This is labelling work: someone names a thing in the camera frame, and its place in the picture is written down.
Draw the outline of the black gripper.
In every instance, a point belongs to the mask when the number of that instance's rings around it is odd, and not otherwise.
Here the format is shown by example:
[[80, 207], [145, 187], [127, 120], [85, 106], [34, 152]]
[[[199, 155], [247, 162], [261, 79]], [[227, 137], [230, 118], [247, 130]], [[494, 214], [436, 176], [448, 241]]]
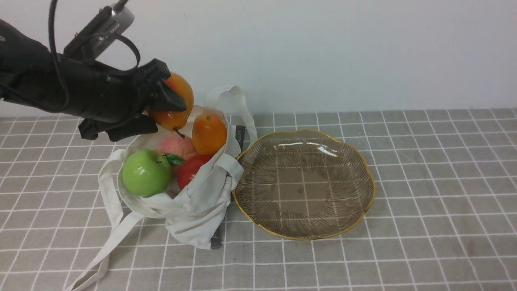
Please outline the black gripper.
[[81, 138], [96, 140], [105, 132], [112, 142], [138, 135], [153, 134], [157, 124], [144, 111], [183, 112], [184, 99], [167, 84], [170, 70], [166, 63], [153, 59], [149, 63], [122, 72], [96, 63], [61, 62], [69, 103], [65, 114], [83, 118]]

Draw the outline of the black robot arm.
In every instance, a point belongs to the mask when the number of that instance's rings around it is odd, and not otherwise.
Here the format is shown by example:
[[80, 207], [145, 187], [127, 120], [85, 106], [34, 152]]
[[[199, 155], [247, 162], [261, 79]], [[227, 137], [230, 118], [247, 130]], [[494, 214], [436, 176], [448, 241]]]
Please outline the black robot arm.
[[122, 71], [92, 60], [57, 56], [45, 45], [1, 21], [1, 98], [49, 113], [82, 117], [81, 138], [107, 133], [112, 142], [158, 130], [144, 111], [183, 112], [187, 105], [166, 80], [171, 73], [157, 59]]

